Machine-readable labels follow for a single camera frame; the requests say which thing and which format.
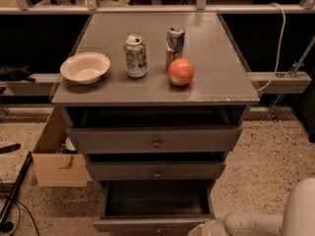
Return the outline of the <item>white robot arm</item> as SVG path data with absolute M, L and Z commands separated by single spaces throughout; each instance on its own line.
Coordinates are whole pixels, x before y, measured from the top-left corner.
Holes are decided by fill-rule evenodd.
M 315 178 L 292 188 L 283 215 L 234 211 L 196 226 L 188 236 L 315 236 Z

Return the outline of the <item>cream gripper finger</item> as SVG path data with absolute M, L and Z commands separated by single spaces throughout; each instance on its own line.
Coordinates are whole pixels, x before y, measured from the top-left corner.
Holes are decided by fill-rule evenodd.
M 203 227 L 203 223 L 197 225 L 189 231 L 188 236 L 203 236 Z

